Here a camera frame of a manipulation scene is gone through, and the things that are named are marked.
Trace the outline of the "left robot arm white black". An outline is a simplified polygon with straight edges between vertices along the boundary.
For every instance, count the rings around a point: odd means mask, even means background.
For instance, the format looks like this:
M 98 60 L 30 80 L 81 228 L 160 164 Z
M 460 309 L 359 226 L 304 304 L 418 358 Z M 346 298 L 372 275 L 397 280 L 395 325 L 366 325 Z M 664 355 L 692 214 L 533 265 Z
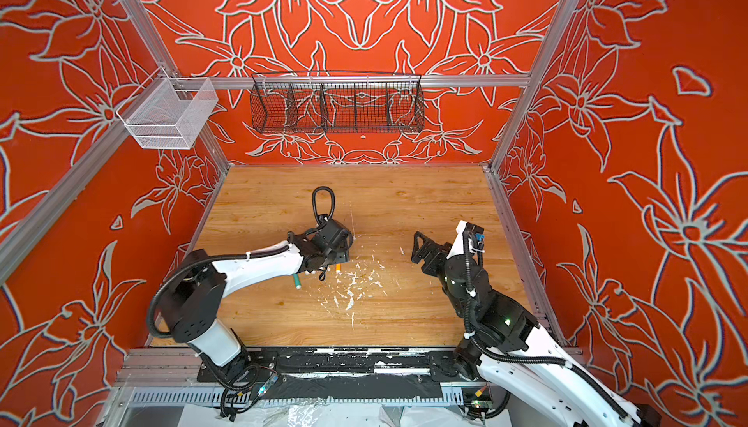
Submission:
M 225 368 L 239 360 L 243 343 L 218 317 L 222 300 L 239 290 L 286 276 L 317 272 L 350 261 L 354 234 L 327 219 L 314 228 L 260 250 L 209 256 L 198 250 L 186 258 L 152 298 L 146 317 L 155 339 L 193 347 L 204 363 Z

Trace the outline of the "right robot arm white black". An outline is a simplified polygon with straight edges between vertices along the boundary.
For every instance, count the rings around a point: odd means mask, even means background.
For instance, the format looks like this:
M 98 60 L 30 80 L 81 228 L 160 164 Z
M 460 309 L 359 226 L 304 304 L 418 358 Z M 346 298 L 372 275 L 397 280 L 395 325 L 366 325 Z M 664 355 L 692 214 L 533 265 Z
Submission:
M 660 414 L 608 388 L 572 357 L 525 306 L 495 290 L 484 268 L 484 230 L 460 222 L 451 243 L 414 234 L 411 259 L 436 277 L 464 325 L 452 366 L 467 379 L 501 388 L 493 409 L 469 404 L 486 420 L 518 399 L 555 426 L 658 426 Z

